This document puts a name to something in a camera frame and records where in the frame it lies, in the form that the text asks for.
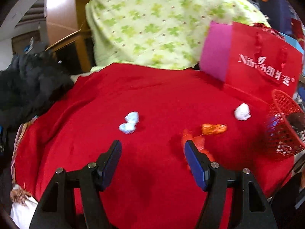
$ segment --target black jacket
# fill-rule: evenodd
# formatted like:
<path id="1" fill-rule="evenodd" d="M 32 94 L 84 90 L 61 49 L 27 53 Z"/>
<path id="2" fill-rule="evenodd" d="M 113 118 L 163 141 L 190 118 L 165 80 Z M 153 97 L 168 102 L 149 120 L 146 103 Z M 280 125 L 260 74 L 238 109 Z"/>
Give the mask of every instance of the black jacket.
<path id="1" fill-rule="evenodd" d="M 51 53 L 14 56 L 0 71 L 0 126 L 18 128 L 42 115 L 73 87 Z"/>

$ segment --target red blanket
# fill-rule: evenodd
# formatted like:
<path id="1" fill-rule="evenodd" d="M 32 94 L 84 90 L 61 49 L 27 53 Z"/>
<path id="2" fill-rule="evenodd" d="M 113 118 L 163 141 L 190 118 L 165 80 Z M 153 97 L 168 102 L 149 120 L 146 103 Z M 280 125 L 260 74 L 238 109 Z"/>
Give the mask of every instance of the red blanket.
<path id="1" fill-rule="evenodd" d="M 159 70 L 112 64 L 80 77 L 66 97 L 26 132 L 16 157 L 16 180 L 39 200 L 58 167 L 81 169 L 114 139 L 123 153 L 113 181 L 101 194 L 111 223 L 120 229 L 192 229 L 206 193 L 187 168 L 183 129 L 200 134 L 203 123 L 227 124 L 227 132 L 205 137 L 205 146 L 224 167 L 251 169 L 265 194 L 289 171 L 293 158 L 269 160 L 261 153 L 264 114 L 250 107 L 247 121 L 234 118 L 242 101 L 220 90 L 201 71 Z M 124 117 L 139 112 L 136 131 L 118 130 Z M 230 211 L 230 191 L 221 228 Z M 82 212 L 76 190 L 77 212 Z"/>

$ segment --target bed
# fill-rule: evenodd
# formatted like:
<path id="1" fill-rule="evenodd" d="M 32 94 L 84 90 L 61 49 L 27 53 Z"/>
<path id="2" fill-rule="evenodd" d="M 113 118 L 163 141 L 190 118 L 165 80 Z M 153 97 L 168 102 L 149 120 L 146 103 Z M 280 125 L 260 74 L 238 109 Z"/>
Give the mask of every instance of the bed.
<path id="1" fill-rule="evenodd" d="M 269 25 L 247 0 L 91 0 L 86 17 L 99 68 L 186 69 L 199 61 L 212 20 Z"/>
<path id="2" fill-rule="evenodd" d="M 238 121 L 242 101 L 222 91 L 222 83 L 201 71 L 161 70 L 111 64 L 79 77 L 26 131 L 16 156 L 16 181 L 39 201 L 58 167 L 77 170 L 96 160 L 114 139 L 123 153 L 113 181 L 101 194 L 110 222 L 127 228 L 194 228 L 206 193 L 187 168 L 181 137 L 200 134 L 202 123 L 226 124 L 228 131 L 205 137 L 205 146 L 224 167 L 248 167 L 268 197 L 292 167 L 293 158 L 276 162 L 262 150 L 265 114 L 250 106 L 251 118 Z M 140 121 L 132 134 L 118 127 L 132 111 Z M 221 228 L 226 228 L 231 190 Z M 77 214 L 82 213 L 75 190 Z"/>

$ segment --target green patterned blanket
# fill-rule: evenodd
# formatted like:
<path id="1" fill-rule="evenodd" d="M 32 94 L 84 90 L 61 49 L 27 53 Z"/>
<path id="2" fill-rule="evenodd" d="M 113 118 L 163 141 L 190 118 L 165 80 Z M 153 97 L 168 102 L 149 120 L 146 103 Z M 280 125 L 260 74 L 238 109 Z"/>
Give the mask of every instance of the green patterned blanket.
<path id="1" fill-rule="evenodd" d="M 199 61 L 212 20 L 269 25 L 246 0 L 91 0 L 86 15 L 100 67 L 185 69 Z"/>

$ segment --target orange wrapper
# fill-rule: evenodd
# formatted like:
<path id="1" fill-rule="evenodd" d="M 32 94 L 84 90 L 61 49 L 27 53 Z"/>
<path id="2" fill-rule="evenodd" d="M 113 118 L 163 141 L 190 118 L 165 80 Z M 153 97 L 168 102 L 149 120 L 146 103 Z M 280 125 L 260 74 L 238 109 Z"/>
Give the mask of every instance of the orange wrapper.
<path id="1" fill-rule="evenodd" d="M 228 127 L 226 125 L 205 123 L 202 125 L 202 135 L 220 134 L 225 132 L 227 129 Z"/>

